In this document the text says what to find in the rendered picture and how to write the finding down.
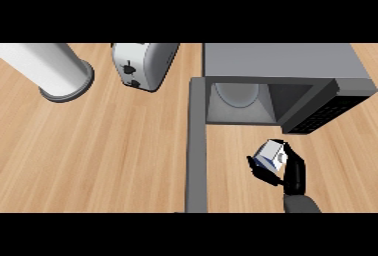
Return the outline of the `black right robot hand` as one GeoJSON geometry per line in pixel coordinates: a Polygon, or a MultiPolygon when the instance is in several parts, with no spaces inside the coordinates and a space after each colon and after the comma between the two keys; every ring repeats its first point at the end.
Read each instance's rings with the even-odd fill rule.
{"type": "Polygon", "coordinates": [[[293,152],[289,143],[280,139],[273,139],[273,142],[283,147],[283,152],[288,156],[285,164],[283,178],[279,178],[276,174],[257,165],[257,160],[248,156],[248,164],[252,175],[267,182],[270,185],[283,186],[283,193],[286,195],[302,195],[305,193],[305,164],[299,155],[293,152]]]}

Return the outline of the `white blue milk carton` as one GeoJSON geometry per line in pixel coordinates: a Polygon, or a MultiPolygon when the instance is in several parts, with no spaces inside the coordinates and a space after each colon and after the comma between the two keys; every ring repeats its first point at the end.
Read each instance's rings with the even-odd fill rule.
{"type": "Polygon", "coordinates": [[[252,156],[255,164],[273,173],[280,170],[288,160],[283,145],[285,142],[282,140],[268,139],[252,156]]]}

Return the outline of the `grey microwave door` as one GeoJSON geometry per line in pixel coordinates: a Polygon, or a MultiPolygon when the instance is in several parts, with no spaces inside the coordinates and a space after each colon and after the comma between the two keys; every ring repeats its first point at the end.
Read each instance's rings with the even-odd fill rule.
{"type": "Polygon", "coordinates": [[[206,135],[203,78],[193,78],[189,84],[184,212],[206,212],[206,135]]]}

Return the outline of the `grey microwave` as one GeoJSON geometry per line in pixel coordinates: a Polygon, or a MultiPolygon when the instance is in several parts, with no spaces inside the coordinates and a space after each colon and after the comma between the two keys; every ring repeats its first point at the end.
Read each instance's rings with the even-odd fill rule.
{"type": "Polygon", "coordinates": [[[378,93],[350,45],[203,45],[206,122],[308,134],[378,93]]]}

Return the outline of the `silver toaster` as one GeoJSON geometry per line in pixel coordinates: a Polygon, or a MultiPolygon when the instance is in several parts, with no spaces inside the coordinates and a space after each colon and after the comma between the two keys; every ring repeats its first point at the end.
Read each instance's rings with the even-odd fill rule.
{"type": "Polygon", "coordinates": [[[178,43],[113,43],[112,61],[125,86],[155,92],[178,50],[178,43]]]}

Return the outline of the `white cylinder with grey base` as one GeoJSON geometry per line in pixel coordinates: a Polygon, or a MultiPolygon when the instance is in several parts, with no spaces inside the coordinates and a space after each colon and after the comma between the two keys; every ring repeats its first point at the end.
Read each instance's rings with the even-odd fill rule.
{"type": "Polygon", "coordinates": [[[34,82],[51,102],[72,101],[91,86],[93,67],[66,43],[0,43],[0,58],[34,82]]]}

